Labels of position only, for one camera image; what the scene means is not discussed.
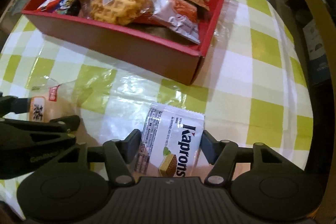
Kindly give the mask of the red cardboard box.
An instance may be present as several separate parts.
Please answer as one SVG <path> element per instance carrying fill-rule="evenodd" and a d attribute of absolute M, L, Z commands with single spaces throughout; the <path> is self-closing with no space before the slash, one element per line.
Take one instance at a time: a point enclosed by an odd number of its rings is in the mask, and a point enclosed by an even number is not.
<path fill-rule="evenodd" d="M 115 57 L 185 85 L 192 84 L 207 55 L 224 0 L 210 0 L 198 24 L 200 44 L 172 32 L 155 36 L 145 31 L 164 26 L 142 16 L 125 27 L 70 15 L 39 11 L 45 0 L 30 0 L 23 13 L 42 33 Z"/>

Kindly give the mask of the white Kaprons wafer packet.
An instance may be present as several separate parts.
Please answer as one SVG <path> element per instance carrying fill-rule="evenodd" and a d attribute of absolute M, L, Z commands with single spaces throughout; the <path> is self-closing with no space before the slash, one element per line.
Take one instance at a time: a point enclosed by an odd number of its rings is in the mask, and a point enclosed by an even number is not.
<path fill-rule="evenodd" d="M 153 103 L 134 160 L 136 176 L 187 177 L 192 174 L 205 115 Z"/>

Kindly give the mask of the packaged round bun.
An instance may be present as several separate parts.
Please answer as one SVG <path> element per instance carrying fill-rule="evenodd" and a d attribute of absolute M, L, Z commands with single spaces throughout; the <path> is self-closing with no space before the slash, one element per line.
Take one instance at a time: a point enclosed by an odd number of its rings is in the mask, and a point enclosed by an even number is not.
<path fill-rule="evenodd" d="M 79 108 L 92 93 L 92 87 L 76 86 L 75 81 L 60 84 L 47 76 L 34 77 L 29 86 L 27 118 L 47 123 L 52 119 L 78 115 Z"/>

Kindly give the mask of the white silver snack packet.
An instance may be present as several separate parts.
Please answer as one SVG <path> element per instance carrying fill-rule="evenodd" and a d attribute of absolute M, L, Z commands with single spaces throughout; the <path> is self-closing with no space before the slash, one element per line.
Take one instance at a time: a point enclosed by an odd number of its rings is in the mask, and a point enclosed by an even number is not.
<path fill-rule="evenodd" d="M 152 0 L 153 18 L 173 32 L 199 44 L 198 11 L 184 0 Z"/>

